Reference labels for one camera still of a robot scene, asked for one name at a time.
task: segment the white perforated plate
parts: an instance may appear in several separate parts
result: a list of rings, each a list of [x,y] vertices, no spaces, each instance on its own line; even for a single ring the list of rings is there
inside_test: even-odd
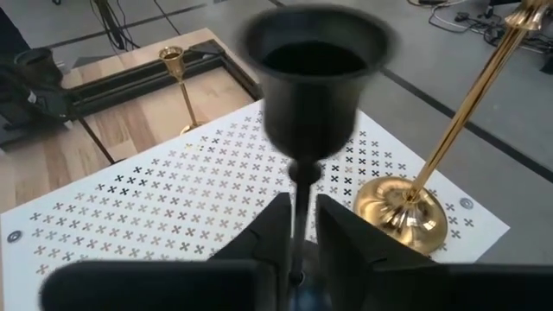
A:
[[[41,282],[81,259],[203,260],[280,192],[293,193],[289,159],[264,136],[260,103],[2,214],[6,311],[38,310]],[[347,146],[323,162],[313,195],[351,208],[365,181],[413,178],[423,160],[362,112]],[[440,173],[428,189],[449,221],[439,262],[478,259],[508,226]],[[314,202],[308,239],[315,241]],[[22,238],[7,237],[22,231]]]

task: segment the gold candlestick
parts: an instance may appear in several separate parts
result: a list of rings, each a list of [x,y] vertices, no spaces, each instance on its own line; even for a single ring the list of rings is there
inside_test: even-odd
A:
[[[415,251],[428,255],[443,244],[448,234],[445,212],[437,198],[423,188],[478,103],[529,30],[541,27],[543,15],[553,0],[527,0],[509,15],[507,31],[484,66],[442,140],[417,178],[380,177],[367,182],[355,199],[355,212],[364,220]]]
[[[192,109],[192,104],[190,103],[190,98],[188,97],[187,88],[184,85],[184,79],[182,78],[184,74],[184,64],[182,63],[183,55],[184,50],[180,47],[165,47],[159,52],[159,58],[165,63],[167,71],[170,75],[175,77],[179,83],[179,87],[182,91],[182,97],[184,97],[184,101],[187,104],[188,114],[192,119],[192,124],[185,126],[184,129],[181,130],[181,135],[204,124],[196,120],[194,109]]]

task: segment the candlestick base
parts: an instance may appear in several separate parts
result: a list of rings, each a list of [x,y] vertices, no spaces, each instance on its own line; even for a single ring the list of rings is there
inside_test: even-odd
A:
[[[393,176],[369,181],[359,190],[354,211],[399,243],[428,255],[443,245],[448,221],[440,202],[426,189],[407,201],[411,185]]]
[[[186,133],[188,133],[190,130],[199,128],[199,127],[201,127],[203,124],[206,124],[206,123],[207,123],[207,122],[198,122],[197,125],[189,124],[189,125],[185,126],[185,127],[181,130],[181,134],[180,134],[180,135],[186,134]]]

